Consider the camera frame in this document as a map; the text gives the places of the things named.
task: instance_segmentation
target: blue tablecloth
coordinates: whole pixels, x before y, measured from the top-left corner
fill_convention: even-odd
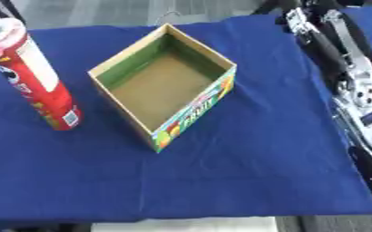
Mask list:
[[[350,14],[372,43],[372,7]],[[153,28],[32,31],[84,121],[51,130],[0,75],[0,224],[372,214],[317,70],[274,18],[180,26],[239,69],[235,90],[161,154],[86,73]]]

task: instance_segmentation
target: pringles can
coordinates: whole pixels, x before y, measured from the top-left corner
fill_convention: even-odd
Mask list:
[[[82,114],[72,96],[15,18],[0,19],[0,72],[55,130],[79,124]]]

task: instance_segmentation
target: cardboard box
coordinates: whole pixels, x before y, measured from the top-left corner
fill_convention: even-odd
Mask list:
[[[232,89],[236,68],[165,24],[89,74],[105,98],[160,152]]]

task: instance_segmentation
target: white object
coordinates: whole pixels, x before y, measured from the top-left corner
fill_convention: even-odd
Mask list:
[[[146,220],[98,223],[92,232],[278,232],[274,217]]]

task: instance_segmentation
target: fruit illustration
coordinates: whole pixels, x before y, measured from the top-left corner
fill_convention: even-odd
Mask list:
[[[174,122],[166,129],[166,131],[171,135],[172,138],[178,136],[181,133],[181,126],[179,125],[179,121]]]
[[[176,127],[174,127],[174,128],[171,130],[171,132],[170,132],[170,134],[171,134],[172,137],[176,137],[176,136],[178,136],[180,133],[181,133],[181,126],[179,126],[179,125],[177,125]]]
[[[220,92],[219,99],[224,97],[224,95],[232,89],[232,86],[234,83],[233,80],[234,80],[234,75],[230,76],[229,78],[227,78],[221,83],[222,91]]]
[[[166,147],[171,142],[171,136],[165,130],[158,134],[157,143],[160,148]]]

